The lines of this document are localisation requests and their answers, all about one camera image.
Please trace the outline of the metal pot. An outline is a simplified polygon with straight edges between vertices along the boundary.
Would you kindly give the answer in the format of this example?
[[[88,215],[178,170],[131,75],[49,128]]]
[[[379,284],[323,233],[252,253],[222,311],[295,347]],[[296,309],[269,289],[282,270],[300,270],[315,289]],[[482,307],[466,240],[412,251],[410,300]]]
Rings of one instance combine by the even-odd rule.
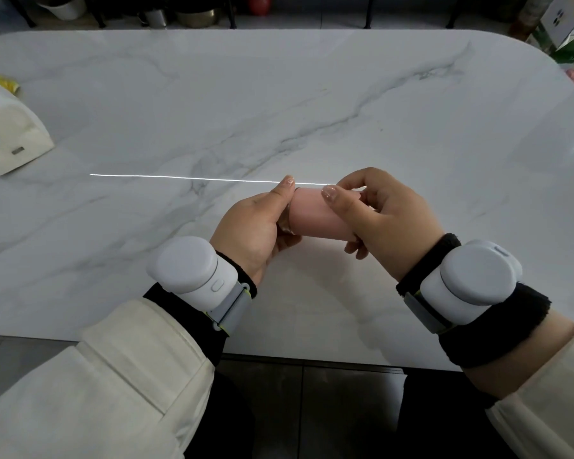
[[[140,11],[137,14],[142,27],[149,29],[166,29],[169,26],[169,19],[166,11],[162,8],[149,11]]]

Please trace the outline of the brass bowl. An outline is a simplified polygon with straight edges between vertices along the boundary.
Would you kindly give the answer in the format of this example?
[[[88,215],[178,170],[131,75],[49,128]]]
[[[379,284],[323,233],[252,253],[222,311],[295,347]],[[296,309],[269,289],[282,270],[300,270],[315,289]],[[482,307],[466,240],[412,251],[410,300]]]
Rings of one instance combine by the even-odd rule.
[[[187,29],[206,29],[219,22],[220,9],[211,9],[197,13],[174,12],[177,22]]]

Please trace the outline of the person's left hand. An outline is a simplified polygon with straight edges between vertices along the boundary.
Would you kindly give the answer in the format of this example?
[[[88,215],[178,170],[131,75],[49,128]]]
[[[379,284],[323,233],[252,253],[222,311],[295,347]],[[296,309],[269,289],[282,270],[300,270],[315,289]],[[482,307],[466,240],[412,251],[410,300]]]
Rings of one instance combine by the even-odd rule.
[[[258,286],[271,260],[302,240],[301,236],[282,232],[277,223],[272,189],[235,203],[222,217],[209,242]]]

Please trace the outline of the person's right forearm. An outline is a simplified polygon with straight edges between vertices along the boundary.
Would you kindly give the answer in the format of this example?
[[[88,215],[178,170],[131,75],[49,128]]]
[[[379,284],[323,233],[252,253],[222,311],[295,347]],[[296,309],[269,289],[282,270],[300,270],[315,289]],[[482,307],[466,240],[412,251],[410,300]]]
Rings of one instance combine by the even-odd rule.
[[[415,293],[453,249],[452,234],[398,282]],[[510,297],[472,323],[438,336],[463,375],[439,387],[405,386],[398,439],[404,459],[574,459],[574,322],[517,282]]]

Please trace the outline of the person's right hand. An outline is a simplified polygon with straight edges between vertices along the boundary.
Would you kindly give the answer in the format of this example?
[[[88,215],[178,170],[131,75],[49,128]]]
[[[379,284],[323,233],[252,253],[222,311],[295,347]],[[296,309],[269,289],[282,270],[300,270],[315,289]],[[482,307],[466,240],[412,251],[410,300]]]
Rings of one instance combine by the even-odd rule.
[[[337,185],[360,192],[364,203],[357,240],[347,242],[344,252],[358,260],[371,254],[398,282],[444,236],[426,200],[386,171],[360,169]]]

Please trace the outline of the person's left forearm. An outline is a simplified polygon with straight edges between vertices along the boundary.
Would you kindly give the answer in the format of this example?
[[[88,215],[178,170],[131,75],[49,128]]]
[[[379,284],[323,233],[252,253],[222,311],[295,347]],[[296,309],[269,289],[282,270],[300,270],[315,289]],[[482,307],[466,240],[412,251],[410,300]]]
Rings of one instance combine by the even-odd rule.
[[[0,459],[252,459],[226,339],[155,283],[0,395]]]

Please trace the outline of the white wrist tracker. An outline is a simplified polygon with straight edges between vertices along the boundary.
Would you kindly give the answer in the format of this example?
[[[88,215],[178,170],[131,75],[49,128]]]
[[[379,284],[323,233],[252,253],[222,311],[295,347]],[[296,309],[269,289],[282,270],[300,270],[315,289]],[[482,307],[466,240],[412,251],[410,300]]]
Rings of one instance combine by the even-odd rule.
[[[506,301],[522,278],[520,261],[488,240],[472,240],[450,251],[403,300],[434,334],[472,323]]]
[[[236,267],[200,237],[168,240],[151,254],[146,272],[165,291],[209,317],[215,331],[228,336],[252,302],[251,287],[238,278]]]

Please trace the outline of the white bucket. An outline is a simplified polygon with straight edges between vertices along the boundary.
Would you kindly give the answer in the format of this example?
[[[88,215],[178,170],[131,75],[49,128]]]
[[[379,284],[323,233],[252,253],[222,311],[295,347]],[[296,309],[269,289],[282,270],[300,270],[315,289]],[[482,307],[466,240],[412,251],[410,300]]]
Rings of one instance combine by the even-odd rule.
[[[61,21],[75,21],[87,13],[85,0],[35,0],[35,2]]]

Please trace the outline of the cream fabric bag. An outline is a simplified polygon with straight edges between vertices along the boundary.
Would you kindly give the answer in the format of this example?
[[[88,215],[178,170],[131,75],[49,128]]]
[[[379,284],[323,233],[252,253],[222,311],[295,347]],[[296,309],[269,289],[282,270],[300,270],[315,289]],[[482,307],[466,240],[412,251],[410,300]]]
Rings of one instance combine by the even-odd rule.
[[[0,75],[0,176],[55,147],[39,117],[19,99],[19,90],[18,82]]]

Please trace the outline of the white cardboard box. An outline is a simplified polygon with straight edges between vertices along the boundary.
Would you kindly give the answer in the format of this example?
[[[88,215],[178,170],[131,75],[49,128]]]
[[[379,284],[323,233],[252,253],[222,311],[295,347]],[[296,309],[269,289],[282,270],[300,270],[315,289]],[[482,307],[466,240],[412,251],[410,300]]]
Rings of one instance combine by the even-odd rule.
[[[554,51],[574,39],[574,0],[553,0],[541,18],[539,47]]]

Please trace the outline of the pink cylindrical case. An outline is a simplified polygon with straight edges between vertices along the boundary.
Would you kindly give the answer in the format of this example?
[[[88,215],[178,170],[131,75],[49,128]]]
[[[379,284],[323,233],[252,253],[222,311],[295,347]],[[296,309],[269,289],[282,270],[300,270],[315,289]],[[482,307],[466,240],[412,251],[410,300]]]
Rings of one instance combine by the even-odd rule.
[[[295,236],[357,240],[352,229],[326,204],[321,189],[297,188],[278,225],[282,231]]]

